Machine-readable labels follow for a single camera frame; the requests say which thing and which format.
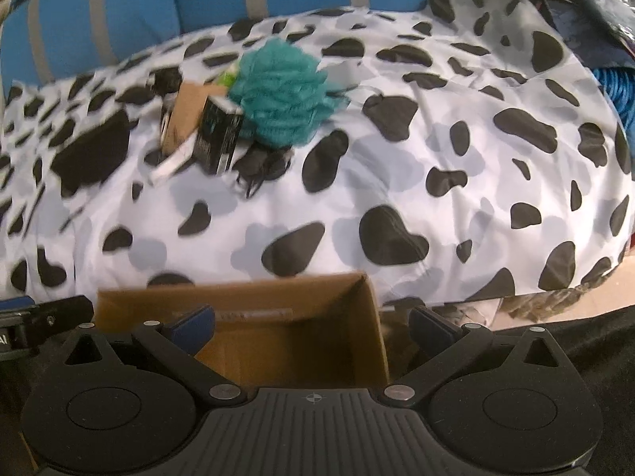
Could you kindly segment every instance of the beige floor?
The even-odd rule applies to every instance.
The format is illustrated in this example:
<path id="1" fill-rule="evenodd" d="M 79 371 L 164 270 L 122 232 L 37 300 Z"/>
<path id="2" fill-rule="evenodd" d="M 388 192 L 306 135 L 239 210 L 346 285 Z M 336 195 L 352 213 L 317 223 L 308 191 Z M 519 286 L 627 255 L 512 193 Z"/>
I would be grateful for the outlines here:
<path id="1" fill-rule="evenodd" d="M 587 293 L 577 304 L 553 317 L 549 322 L 595 317 L 633 305 L 635 305 L 635 255 L 628 255 L 608 281 Z M 499 312 L 494 319 L 492 329 L 507 329 L 527 324 L 532 322 L 512 319 L 507 313 Z"/>

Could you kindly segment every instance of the brown box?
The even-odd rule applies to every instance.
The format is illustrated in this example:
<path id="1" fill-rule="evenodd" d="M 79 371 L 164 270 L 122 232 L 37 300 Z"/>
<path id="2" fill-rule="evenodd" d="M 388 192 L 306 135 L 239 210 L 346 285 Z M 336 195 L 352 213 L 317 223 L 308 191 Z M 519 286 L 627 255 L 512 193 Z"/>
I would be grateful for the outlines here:
<path id="1" fill-rule="evenodd" d="M 227 88 L 223 85 L 183 82 L 167 123 L 165 138 L 161 142 L 163 154 L 173 154 L 196 130 L 201 122 L 202 110 L 208 96 L 225 96 L 226 94 Z"/>
<path id="2" fill-rule="evenodd" d="M 146 320 L 171 322 L 204 304 L 216 312 L 216 331 L 197 359 L 247 389 L 389 382 L 375 297 L 363 273 L 103 291 L 94 321 L 122 332 Z"/>

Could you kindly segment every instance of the teal loofah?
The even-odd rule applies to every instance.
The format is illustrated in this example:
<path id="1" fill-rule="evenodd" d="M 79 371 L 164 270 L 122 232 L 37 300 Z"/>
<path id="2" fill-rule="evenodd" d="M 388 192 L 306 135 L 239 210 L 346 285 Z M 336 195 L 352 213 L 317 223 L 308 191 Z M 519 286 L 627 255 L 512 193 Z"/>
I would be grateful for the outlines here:
<path id="1" fill-rule="evenodd" d="M 255 123 L 259 142 L 280 148 L 306 144 L 345 100 L 329 96 L 318 60 L 279 38 L 240 59 L 229 97 Z"/>

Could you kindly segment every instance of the silver screw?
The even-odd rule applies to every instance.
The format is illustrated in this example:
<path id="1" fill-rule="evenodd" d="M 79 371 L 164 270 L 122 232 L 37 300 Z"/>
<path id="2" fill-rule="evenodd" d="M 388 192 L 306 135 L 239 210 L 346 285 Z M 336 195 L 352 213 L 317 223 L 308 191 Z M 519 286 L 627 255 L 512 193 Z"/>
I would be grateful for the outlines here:
<path id="1" fill-rule="evenodd" d="M 235 399 L 240 395 L 240 392 L 240 388 L 230 383 L 217 384 L 210 388 L 210 396 L 221 401 Z"/>
<path id="2" fill-rule="evenodd" d="M 392 384 L 384 389 L 383 394 L 389 399 L 407 401 L 415 396 L 415 391 L 405 384 Z"/>

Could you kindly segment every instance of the coiled blue rope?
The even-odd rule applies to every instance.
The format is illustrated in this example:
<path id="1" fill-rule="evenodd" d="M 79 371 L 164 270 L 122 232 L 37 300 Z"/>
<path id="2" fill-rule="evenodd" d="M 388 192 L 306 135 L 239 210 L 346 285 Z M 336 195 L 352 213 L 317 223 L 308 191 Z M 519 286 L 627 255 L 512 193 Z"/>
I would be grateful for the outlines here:
<path id="1" fill-rule="evenodd" d="M 631 157 L 635 157 L 635 69 L 596 68 L 593 75 L 620 115 Z"/>

